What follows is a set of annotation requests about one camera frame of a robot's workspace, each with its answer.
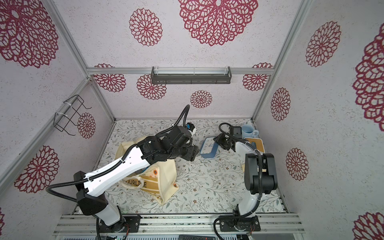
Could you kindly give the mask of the dark blue square alarm clock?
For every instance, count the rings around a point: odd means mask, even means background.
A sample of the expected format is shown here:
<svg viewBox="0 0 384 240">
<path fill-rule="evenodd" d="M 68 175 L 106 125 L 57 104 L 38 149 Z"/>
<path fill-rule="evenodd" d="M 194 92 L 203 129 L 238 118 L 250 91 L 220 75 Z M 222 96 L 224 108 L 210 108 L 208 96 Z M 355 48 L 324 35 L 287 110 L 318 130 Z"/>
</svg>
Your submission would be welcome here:
<svg viewBox="0 0 384 240">
<path fill-rule="evenodd" d="M 201 150 L 200 155 L 204 159 L 213 159 L 218 151 L 219 145 L 215 141 L 215 137 L 208 137 L 205 139 Z"/>
</svg>

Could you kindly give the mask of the cream printed canvas bag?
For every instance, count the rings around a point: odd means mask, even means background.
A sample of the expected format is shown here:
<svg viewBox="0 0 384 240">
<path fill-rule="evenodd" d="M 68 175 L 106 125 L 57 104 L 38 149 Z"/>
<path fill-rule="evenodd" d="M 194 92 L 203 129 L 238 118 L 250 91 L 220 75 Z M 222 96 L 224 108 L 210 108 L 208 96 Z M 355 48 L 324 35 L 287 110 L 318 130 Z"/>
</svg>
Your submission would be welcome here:
<svg viewBox="0 0 384 240">
<path fill-rule="evenodd" d="M 128 190 L 141 190 L 154 197 L 163 206 L 178 190 L 175 160 L 157 162 L 127 175 L 118 184 Z"/>
</svg>

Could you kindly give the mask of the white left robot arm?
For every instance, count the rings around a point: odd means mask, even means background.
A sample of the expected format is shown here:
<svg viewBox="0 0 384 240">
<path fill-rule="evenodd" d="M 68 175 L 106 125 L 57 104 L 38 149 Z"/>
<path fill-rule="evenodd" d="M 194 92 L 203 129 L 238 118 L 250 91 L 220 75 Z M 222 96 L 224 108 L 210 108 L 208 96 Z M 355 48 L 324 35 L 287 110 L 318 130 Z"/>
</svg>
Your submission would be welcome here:
<svg viewBox="0 0 384 240">
<path fill-rule="evenodd" d="M 169 163 L 176 158 L 192 162 L 199 151 L 193 145 L 196 128 L 192 123 L 174 126 L 167 133 L 145 137 L 128 147 L 122 157 L 95 170 L 74 174 L 76 202 L 85 216 L 101 219 L 107 226 L 121 223 L 122 213 L 105 195 L 112 185 L 134 172 L 157 163 Z"/>
</svg>

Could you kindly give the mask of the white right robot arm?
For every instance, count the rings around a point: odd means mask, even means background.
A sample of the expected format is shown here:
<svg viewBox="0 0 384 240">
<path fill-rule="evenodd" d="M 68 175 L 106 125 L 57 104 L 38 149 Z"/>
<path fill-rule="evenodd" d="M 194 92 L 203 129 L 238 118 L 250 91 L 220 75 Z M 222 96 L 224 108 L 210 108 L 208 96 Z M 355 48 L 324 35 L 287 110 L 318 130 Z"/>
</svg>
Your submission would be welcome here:
<svg viewBox="0 0 384 240">
<path fill-rule="evenodd" d="M 249 141 L 234 136 L 232 132 L 224 131 L 222 126 L 228 126 L 230 130 L 234 128 L 229 123 L 221 123 L 219 125 L 221 133 L 214 140 L 225 150 L 245 155 L 244 184 L 249 196 L 238 204 L 236 213 L 232 216 L 219 217 L 218 220 L 239 222 L 256 213 L 264 194 L 276 190 L 278 183 L 275 159 L 272 154 L 260 152 Z"/>
</svg>

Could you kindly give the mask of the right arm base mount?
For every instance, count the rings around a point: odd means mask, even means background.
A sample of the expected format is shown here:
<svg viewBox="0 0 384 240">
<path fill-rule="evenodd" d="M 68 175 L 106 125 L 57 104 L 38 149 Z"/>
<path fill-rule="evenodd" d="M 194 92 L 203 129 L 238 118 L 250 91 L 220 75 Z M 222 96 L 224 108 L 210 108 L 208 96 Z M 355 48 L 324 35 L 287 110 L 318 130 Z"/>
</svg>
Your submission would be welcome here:
<svg viewBox="0 0 384 240">
<path fill-rule="evenodd" d="M 261 225 L 257 216 L 242 219 L 219 220 L 221 232 L 259 232 Z"/>
</svg>

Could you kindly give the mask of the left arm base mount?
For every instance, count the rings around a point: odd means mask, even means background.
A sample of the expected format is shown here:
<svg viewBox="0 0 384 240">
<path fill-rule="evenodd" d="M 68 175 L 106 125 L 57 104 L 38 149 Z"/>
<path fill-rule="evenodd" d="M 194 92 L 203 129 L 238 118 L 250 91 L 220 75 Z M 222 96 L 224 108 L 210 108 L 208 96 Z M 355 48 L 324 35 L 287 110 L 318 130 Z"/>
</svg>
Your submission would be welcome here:
<svg viewBox="0 0 384 240">
<path fill-rule="evenodd" d="M 119 221 L 107 226 L 103 220 L 99 220 L 97 231 L 99 233 L 137 233 L 139 231 L 142 217 L 140 215 L 123 216 L 124 221 Z"/>
</svg>

